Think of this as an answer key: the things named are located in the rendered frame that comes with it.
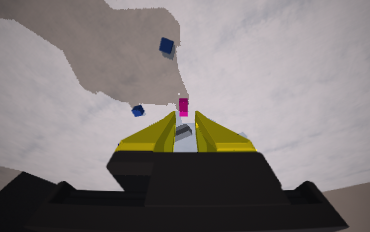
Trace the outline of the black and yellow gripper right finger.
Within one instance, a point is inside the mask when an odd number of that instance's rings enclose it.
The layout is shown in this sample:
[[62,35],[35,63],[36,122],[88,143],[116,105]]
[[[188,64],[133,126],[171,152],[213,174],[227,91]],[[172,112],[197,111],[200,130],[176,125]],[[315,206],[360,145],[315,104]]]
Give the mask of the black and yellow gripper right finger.
[[195,133],[198,152],[257,152],[249,139],[208,119],[199,111],[195,111]]

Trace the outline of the magenta rectangular block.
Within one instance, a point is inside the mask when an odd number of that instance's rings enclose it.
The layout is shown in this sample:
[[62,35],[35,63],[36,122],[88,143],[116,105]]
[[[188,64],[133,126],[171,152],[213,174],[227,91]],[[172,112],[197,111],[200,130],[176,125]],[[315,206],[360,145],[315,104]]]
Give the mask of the magenta rectangular block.
[[179,98],[180,116],[188,116],[188,98]]

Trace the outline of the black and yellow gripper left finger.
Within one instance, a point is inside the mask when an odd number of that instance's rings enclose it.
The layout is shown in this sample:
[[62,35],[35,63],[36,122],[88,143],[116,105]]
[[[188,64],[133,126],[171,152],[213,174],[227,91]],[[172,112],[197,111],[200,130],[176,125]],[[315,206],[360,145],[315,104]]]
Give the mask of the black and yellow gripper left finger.
[[119,150],[173,152],[175,142],[175,131],[176,131],[176,113],[175,111],[172,111],[162,120],[121,140],[114,152]]

